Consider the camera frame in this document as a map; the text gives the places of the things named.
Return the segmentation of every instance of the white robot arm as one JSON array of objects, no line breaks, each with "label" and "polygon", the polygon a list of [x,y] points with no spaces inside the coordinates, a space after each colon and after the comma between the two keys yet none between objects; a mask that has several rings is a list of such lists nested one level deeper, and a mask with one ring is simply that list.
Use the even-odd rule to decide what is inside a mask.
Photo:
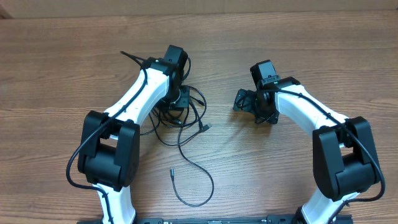
[{"label": "white robot arm", "polygon": [[[135,84],[116,104],[104,113],[91,111],[86,116],[82,142],[101,124],[118,114],[102,133],[89,139],[78,158],[78,170],[86,175],[88,182],[107,195],[105,198],[103,192],[98,191],[104,213],[102,223],[134,222],[136,211],[131,203],[129,185],[139,163],[139,127],[155,106],[167,109],[188,106],[189,89],[183,96],[180,94],[187,57],[182,48],[170,45],[164,58],[144,61],[147,79],[144,70],[141,70]],[[136,98],[127,106],[133,96]],[[100,139],[107,138],[118,140],[116,148],[100,143]]]},{"label": "white robot arm", "polygon": [[[144,87],[138,97],[127,107],[125,112],[121,113],[116,119],[119,121],[127,121],[131,119],[135,124],[142,125],[147,115],[155,104],[166,96],[169,90],[169,76],[164,75],[163,72],[148,68],[147,85]],[[112,107],[105,110],[104,113],[109,113],[109,117],[118,112],[123,105],[125,105],[134,96],[138,89],[144,82],[144,71],[141,70],[137,81],[127,91],[127,93]],[[118,136],[111,135],[111,138],[118,140]],[[93,184],[106,191],[109,198],[111,214],[114,223],[132,224],[136,217],[136,211],[131,203],[130,186],[122,187],[118,192],[112,187],[103,184]],[[104,212],[103,223],[109,223],[108,213],[106,212],[106,202],[102,197],[102,193],[98,192],[101,199],[101,205]]]},{"label": "white robot arm", "polygon": [[[345,202],[382,178],[369,123],[362,117],[349,119],[334,112],[292,77],[280,79],[270,60],[257,63],[250,71],[257,91],[239,90],[234,110],[256,115],[256,123],[276,124],[284,114],[313,139],[313,174],[318,188],[298,209],[297,223],[335,220]],[[364,147],[352,141],[352,133]],[[344,146],[353,147],[353,153],[342,156],[340,148]]]}]

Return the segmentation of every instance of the wooden table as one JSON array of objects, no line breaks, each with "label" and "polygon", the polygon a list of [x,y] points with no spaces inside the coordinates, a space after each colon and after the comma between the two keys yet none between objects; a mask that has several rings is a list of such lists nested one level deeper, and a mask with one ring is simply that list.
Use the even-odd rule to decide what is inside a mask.
[{"label": "wooden table", "polygon": [[[281,77],[293,76],[330,108],[371,123],[387,191],[343,213],[358,223],[397,222],[398,12],[364,11],[1,20],[0,223],[101,218],[97,193],[65,178],[83,120],[136,80],[139,67],[120,50],[162,57],[169,44],[188,52],[186,84],[208,101],[203,122],[213,127],[183,150],[212,174],[215,194],[199,208],[179,202],[170,166],[192,203],[209,195],[208,177],[176,147],[143,136],[131,185],[139,217],[261,217],[294,213],[309,199],[316,188],[310,137],[285,116],[256,125],[253,115],[231,109],[240,88],[255,89],[249,68],[271,59]],[[146,121],[142,131],[149,129]],[[159,132],[176,141],[177,130]],[[86,184],[76,163],[72,178]]]}]

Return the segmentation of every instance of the wire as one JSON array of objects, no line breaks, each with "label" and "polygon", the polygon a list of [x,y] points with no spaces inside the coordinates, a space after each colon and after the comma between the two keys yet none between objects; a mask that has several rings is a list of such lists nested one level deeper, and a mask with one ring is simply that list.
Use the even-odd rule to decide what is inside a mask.
[{"label": "wire", "polygon": [[120,51],[120,53],[121,54],[123,54],[123,55],[125,55],[125,56],[127,56],[127,57],[129,57],[129,58],[131,58],[131,59],[138,59],[138,60],[142,60],[142,61],[144,61],[145,59],[143,59],[143,58],[141,58],[141,57],[137,57],[137,56],[135,56],[135,55],[131,55],[131,54],[129,54],[129,53],[125,53],[124,51]]},{"label": "wire", "polygon": [[187,71],[186,74],[182,77],[181,84],[182,84],[182,82],[184,82],[184,80],[189,76],[189,72],[191,71],[191,59],[190,59],[189,57],[188,57],[188,62],[189,62],[188,71]]},{"label": "wire", "polygon": [[155,129],[159,127],[159,125],[160,125],[160,121],[157,122],[156,126],[155,126],[152,130],[150,130],[150,131],[148,131],[148,132],[145,132],[145,133],[142,133],[142,134],[140,134],[140,136],[144,136],[144,135],[153,133],[153,132],[155,131]]},{"label": "wire", "polygon": [[252,104],[252,102],[244,104],[244,101],[246,100],[247,95],[244,95],[242,98],[238,99],[237,101],[235,101],[236,107],[243,110],[243,108],[250,106]]},{"label": "wire", "polygon": [[[192,87],[192,86],[187,86],[187,87],[189,87],[189,89],[191,89],[191,90],[197,92],[197,93],[201,96],[201,98],[203,99],[203,101],[202,101],[202,100],[198,100],[198,99],[196,99],[195,97],[192,97],[192,96],[190,96],[190,98],[194,99],[194,100],[197,101],[200,105],[204,106],[205,109],[203,110],[202,114],[201,114],[197,119],[196,119],[196,117],[195,117],[195,120],[192,121],[191,123],[184,124],[184,128],[185,128],[185,127],[188,127],[188,126],[192,126],[192,125],[194,125],[196,122],[198,122],[199,119],[202,119],[202,117],[205,115],[206,110],[207,110],[207,102],[206,102],[206,98],[205,98],[205,96],[203,95],[203,93],[202,93],[201,91],[199,91],[198,89]],[[164,126],[169,127],[169,128],[180,128],[180,127],[181,127],[180,124],[175,124],[175,123],[174,123],[175,121],[167,120],[167,118],[166,118],[166,122],[169,122],[169,123],[174,124],[174,125],[166,124],[166,123],[164,122],[164,120],[162,120],[162,119],[160,119],[160,122],[161,122]]]},{"label": "wire", "polygon": [[[196,111],[195,106],[193,106],[193,111],[194,111],[196,114],[198,113],[198,111]],[[183,124],[185,124],[185,123],[187,122],[188,114],[189,114],[189,108],[187,109],[187,115],[185,116],[185,119],[184,119],[184,121],[183,121]],[[187,157],[185,157],[184,153],[183,153],[182,150],[181,150],[181,144],[180,144],[180,138],[181,138],[182,130],[183,130],[183,125],[182,125],[181,128],[180,128],[180,132],[178,133],[178,139],[177,139],[178,149],[179,149],[179,151],[180,151],[180,154],[181,154],[181,156],[182,156],[186,161],[188,161],[188,162],[191,163],[192,165],[196,166],[197,168],[201,169],[204,173],[207,174],[207,176],[208,176],[208,177],[210,178],[210,180],[211,180],[211,194],[210,194],[210,196],[209,196],[204,202],[202,202],[202,203],[199,203],[199,204],[190,204],[190,203],[187,203],[186,201],[184,201],[184,200],[178,195],[177,189],[175,188],[175,183],[174,183],[174,169],[173,169],[173,167],[170,168],[170,177],[171,177],[171,179],[172,179],[172,184],[173,184],[173,189],[174,189],[175,196],[177,196],[177,198],[178,198],[182,203],[184,203],[185,205],[188,205],[188,206],[190,206],[190,207],[200,207],[200,206],[206,204],[206,203],[212,198],[213,193],[214,193],[214,181],[213,181],[213,178],[211,177],[210,173],[209,173],[207,170],[205,170],[204,168],[202,168],[202,167],[199,166],[198,164],[192,162],[192,161],[189,160]]]},{"label": "wire", "polygon": [[182,141],[182,142],[180,142],[180,143],[177,143],[177,144],[169,144],[169,143],[166,143],[165,141],[163,141],[162,138],[159,136],[159,134],[158,134],[158,132],[157,132],[157,128],[155,128],[154,120],[153,120],[153,118],[152,118],[152,116],[151,116],[150,114],[149,114],[149,119],[150,119],[150,121],[151,121],[151,123],[152,123],[152,125],[153,125],[153,127],[154,127],[154,131],[155,131],[155,134],[156,134],[156,136],[157,136],[157,139],[158,139],[162,144],[164,144],[164,145],[166,145],[166,146],[174,147],[174,146],[178,146],[179,144],[185,144],[185,143],[191,141],[194,137],[196,137],[196,136],[200,133],[199,131],[197,131],[195,134],[192,134],[189,138],[187,138],[186,140],[184,140],[184,141]]},{"label": "wire", "polygon": [[267,92],[267,93],[288,93],[291,95],[298,96],[300,98],[303,98],[304,100],[307,100],[310,102],[316,109],[321,111],[328,119],[331,119],[334,123],[336,123],[338,126],[340,126],[350,137],[351,139],[365,152],[365,154],[369,157],[372,166],[376,169],[377,175],[380,177],[380,192],[375,196],[371,198],[352,198],[343,201],[343,203],[335,210],[335,212],[332,214],[332,216],[329,218],[328,223],[331,224],[333,222],[333,219],[341,212],[341,210],[344,208],[345,205],[348,205],[351,202],[373,202],[376,200],[379,200],[383,195],[384,192],[386,191],[386,180],[384,179],[383,173],[380,170],[380,167],[376,164],[375,160],[373,157],[370,155],[369,151],[363,146],[363,144],[359,141],[359,139],[342,123],[340,123],[336,118],[332,117],[330,113],[327,113],[321,106],[319,106],[316,102],[314,102],[312,99],[309,97],[303,95],[302,93],[296,93],[293,91],[287,91],[287,90],[261,90],[262,92]]},{"label": "wire", "polygon": [[181,115],[182,115],[183,112],[184,112],[184,111],[181,111],[180,114],[177,115],[177,116],[171,115],[171,114],[170,114],[170,111],[168,111],[167,114],[168,114],[172,119],[176,120],[176,119],[179,119],[179,118],[181,117]]},{"label": "wire", "polygon": [[87,186],[87,185],[81,185],[81,184],[77,184],[75,183],[72,178],[70,177],[70,168],[72,166],[73,161],[75,160],[77,154],[80,152],[80,150],[82,149],[82,147],[87,144],[87,142],[92,139],[94,136],[99,136],[101,135],[101,133],[104,131],[104,129],[112,122],[112,120],[114,120],[116,117],[118,117],[123,111],[125,111],[127,109],[127,107],[138,97],[138,95],[142,92],[142,90],[144,89],[145,85],[147,84],[147,80],[148,80],[148,74],[146,72],[145,69],[143,69],[142,64],[137,60],[140,59],[139,57],[133,56],[133,55],[129,55],[125,52],[121,52],[124,55],[127,55],[129,58],[133,59],[133,61],[135,61],[140,68],[144,71],[144,82],[142,82],[142,85],[140,87],[140,89],[138,89],[137,93],[118,111],[116,112],[112,117],[110,117],[108,120],[106,120],[101,126],[99,126],[91,135],[88,136],[88,138],[86,140],[83,141],[83,143],[81,143],[79,145],[79,147],[77,147],[76,151],[72,154],[71,158],[68,161],[68,165],[67,165],[67,170],[66,170],[66,175],[67,175],[67,180],[69,182],[70,185],[80,188],[80,189],[88,189],[88,190],[97,190],[99,192],[102,193],[102,197],[105,198],[105,204],[106,204],[106,210],[108,213],[108,217],[109,217],[109,222],[111,224],[113,224],[113,217],[111,214],[111,207],[109,204],[109,198],[108,198],[108,194],[105,192],[105,190],[99,188],[99,187],[93,187],[93,186]]}]

